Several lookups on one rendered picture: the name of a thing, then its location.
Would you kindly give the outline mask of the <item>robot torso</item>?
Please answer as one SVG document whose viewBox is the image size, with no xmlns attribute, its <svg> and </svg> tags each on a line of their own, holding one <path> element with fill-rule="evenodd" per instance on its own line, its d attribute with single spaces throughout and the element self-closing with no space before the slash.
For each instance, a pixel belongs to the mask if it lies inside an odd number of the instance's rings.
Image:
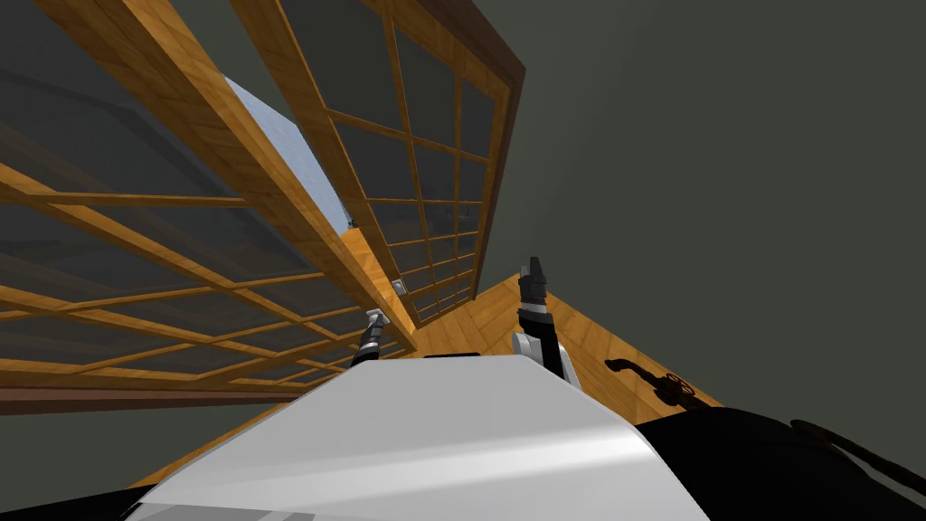
<svg viewBox="0 0 926 521">
<path fill-rule="evenodd" d="M 629 422 L 523 355 L 369 361 L 121 521 L 709 521 Z"/>
</svg>

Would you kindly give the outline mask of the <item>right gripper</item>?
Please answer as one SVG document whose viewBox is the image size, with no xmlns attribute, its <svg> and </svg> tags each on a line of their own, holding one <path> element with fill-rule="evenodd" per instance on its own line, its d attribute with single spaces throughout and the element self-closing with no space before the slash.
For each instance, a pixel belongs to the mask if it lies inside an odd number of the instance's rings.
<svg viewBox="0 0 926 521">
<path fill-rule="evenodd" d="M 543 275 L 542 264 L 538 257 L 530 258 L 529 267 L 519 268 L 517 284 L 520 302 L 524 306 L 532 308 L 546 306 L 546 277 Z"/>
</svg>

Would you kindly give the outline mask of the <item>wooden glass door leaf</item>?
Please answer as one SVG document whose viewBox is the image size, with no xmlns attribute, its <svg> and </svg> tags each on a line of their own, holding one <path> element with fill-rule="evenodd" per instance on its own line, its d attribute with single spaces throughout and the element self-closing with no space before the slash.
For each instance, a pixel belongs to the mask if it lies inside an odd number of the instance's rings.
<svg viewBox="0 0 926 521">
<path fill-rule="evenodd" d="M 373 308 L 169 0 L 0 0 L 0 412 L 290 401 Z"/>
<path fill-rule="evenodd" d="M 473 0 L 230 0 L 416 327 L 477 294 L 520 91 Z"/>
</svg>

